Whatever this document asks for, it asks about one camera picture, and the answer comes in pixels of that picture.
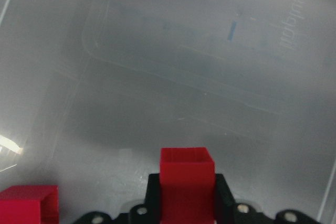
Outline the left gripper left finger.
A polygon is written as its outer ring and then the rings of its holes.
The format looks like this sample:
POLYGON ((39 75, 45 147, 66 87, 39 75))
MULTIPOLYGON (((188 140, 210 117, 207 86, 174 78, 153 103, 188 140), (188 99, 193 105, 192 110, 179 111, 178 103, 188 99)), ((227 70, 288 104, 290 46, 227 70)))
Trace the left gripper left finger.
POLYGON ((161 186, 160 174, 150 174, 146 188, 145 207, 150 221, 161 221, 161 186))

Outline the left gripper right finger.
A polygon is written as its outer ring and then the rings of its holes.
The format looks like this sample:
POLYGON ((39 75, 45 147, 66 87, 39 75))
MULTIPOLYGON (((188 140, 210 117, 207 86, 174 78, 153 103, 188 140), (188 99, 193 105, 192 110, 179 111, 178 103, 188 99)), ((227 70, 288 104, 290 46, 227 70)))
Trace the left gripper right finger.
POLYGON ((215 221, 234 221, 235 199, 223 174, 215 174, 214 218, 215 221))

